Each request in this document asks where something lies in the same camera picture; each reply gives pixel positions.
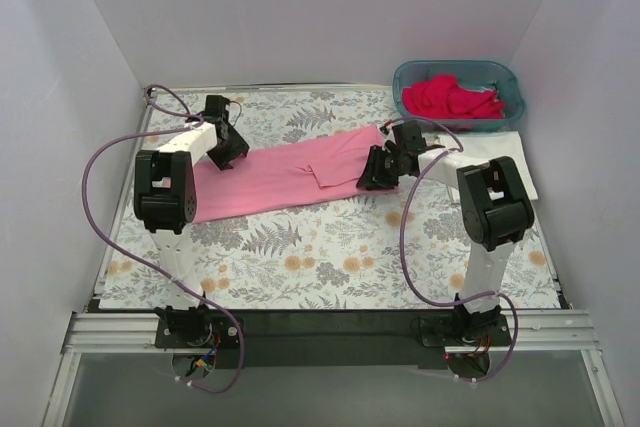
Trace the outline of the pink t shirt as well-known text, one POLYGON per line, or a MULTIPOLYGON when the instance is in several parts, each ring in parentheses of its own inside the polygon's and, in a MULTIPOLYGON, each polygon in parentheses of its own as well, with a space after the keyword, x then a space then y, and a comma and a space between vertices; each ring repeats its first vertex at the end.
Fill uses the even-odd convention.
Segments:
POLYGON ((251 151, 229 170, 194 167, 195 223, 341 200, 362 194, 357 181, 369 150, 384 137, 370 125, 333 136, 251 151))

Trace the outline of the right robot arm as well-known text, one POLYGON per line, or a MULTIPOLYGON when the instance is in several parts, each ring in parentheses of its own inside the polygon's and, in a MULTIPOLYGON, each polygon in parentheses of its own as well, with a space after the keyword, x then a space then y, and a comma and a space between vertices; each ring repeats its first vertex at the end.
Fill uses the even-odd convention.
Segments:
POLYGON ((457 190, 459 206, 470 244, 468 268, 462 289, 451 302, 428 299, 415 286, 406 257, 399 251, 404 278, 413 294, 425 304, 444 308, 451 315, 450 329, 459 339, 483 339, 497 327, 501 290, 507 263, 518 242, 533 226, 535 215, 515 161, 508 156, 470 157, 459 138, 451 147, 429 144, 422 120, 400 117, 380 128, 384 141, 369 150, 357 186, 365 191, 386 191, 403 176, 417 182, 437 181, 457 190))

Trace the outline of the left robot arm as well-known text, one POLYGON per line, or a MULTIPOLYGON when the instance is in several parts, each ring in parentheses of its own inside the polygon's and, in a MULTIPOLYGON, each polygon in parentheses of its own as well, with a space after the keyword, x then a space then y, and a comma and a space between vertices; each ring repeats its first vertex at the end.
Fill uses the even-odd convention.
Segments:
POLYGON ((143 222, 159 253, 160 267, 178 292, 156 313, 168 332, 189 346, 208 344, 214 333, 209 309, 195 272, 190 229, 197 212, 194 166, 207 158, 218 170, 245 157, 249 145, 230 123, 232 100, 208 95, 204 110, 189 117, 187 130, 155 149, 136 154, 134 214, 143 222))

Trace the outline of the red t shirt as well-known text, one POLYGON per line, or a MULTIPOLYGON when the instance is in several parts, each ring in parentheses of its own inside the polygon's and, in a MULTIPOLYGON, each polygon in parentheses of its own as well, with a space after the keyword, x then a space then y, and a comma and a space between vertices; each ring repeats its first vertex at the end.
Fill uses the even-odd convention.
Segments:
POLYGON ((505 102, 493 90, 472 91, 459 86, 455 76, 438 75, 402 90, 406 110, 436 120, 498 120, 504 118, 505 102))

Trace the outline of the folded white t shirt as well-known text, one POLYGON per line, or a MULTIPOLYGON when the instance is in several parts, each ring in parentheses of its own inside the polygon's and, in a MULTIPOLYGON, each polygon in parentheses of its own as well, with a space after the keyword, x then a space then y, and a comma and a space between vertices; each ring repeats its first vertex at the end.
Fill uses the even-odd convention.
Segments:
MULTIPOLYGON (((512 158, 518 168, 529 200, 538 200, 538 192, 531 178, 524 155, 521 138, 518 132, 505 131, 496 133, 461 134, 458 136, 458 139, 463 146, 463 153, 461 155, 477 159, 476 161, 469 161, 471 165, 479 165, 482 162, 488 162, 491 159, 503 156, 512 158)), ((442 145, 444 146, 444 148, 448 149, 458 147, 457 143, 446 133, 438 134, 436 144, 442 145)), ((435 156, 440 153, 441 150, 443 149, 437 148, 435 149, 434 154, 428 153, 426 159, 420 160, 420 169, 423 170, 425 167, 427 167, 433 160, 433 158, 435 158, 435 156)), ((445 168, 441 167, 443 163, 446 162, 444 160, 441 160, 438 162, 437 166, 432 167, 427 173, 426 178, 442 183, 444 181, 446 172, 449 172, 451 173, 451 175, 447 175, 449 175, 449 180, 450 182, 452 182, 453 180, 451 179, 453 179, 453 174, 455 172, 453 170, 447 170, 445 172, 445 168)), ((453 204, 459 204, 459 191, 453 187, 453 185, 447 187, 449 197, 453 204)))

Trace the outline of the teal plastic basket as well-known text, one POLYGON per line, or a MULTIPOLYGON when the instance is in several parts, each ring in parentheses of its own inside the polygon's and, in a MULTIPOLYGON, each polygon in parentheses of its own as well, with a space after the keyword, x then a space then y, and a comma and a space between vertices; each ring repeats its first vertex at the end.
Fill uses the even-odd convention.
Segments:
POLYGON ((525 110, 525 102, 515 75, 504 65, 489 60, 414 60, 399 66, 393 76, 392 93, 397 111, 412 115, 404 107, 402 90, 414 83, 430 80, 438 75, 455 76, 460 87, 472 91, 493 90, 505 102, 504 118, 498 120, 436 120, 458 131, 491 132, 509 126, 525 110))

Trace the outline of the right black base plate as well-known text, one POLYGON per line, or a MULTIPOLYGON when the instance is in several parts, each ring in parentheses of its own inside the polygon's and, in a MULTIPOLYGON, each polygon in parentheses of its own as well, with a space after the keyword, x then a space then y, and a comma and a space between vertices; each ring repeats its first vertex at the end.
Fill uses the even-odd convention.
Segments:
POLYGON ((414 318, 410 323, 411 332, 425 347, 508 347, 512 337, 504 315, 486 329, 462 334, 454 330, 450 314, 435 312, 414 318))

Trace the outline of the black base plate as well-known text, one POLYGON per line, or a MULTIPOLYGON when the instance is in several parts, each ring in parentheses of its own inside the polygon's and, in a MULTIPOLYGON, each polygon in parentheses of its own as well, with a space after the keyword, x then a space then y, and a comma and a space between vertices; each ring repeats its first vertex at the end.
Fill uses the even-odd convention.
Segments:
POLYGON ((218 315, 160 319, 154 340, 159 349, 210 348, 237 349, 239 329, 228 318, 218 315))
POLYGON ((504 315, 486 329, 462 334, 454 330, 450 314, 435 312, 414 318, 410 323, 411 332, 425 347, 508 347, 512 337, 504 315))

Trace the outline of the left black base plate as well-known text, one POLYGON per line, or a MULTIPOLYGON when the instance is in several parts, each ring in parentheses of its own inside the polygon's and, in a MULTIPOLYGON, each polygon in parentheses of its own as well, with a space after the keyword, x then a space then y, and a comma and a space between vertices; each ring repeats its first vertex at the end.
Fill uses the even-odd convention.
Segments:
POLYGON ((228 318, 218 315, 160 319, 154 340, 159 349, 210 348, 237 349, 239 329, 228 318))

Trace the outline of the aluminium frame rail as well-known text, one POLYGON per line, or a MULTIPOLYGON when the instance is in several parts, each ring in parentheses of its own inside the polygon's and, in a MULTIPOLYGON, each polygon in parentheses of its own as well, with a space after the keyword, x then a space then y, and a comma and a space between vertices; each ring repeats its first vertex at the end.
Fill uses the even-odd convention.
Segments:
POLYGON ((583 311, 526 310, 476 358, 432 311, 246 311, 246 360, 195 356, 151 313, 73 316, 47 426, 620 426, 583 311))

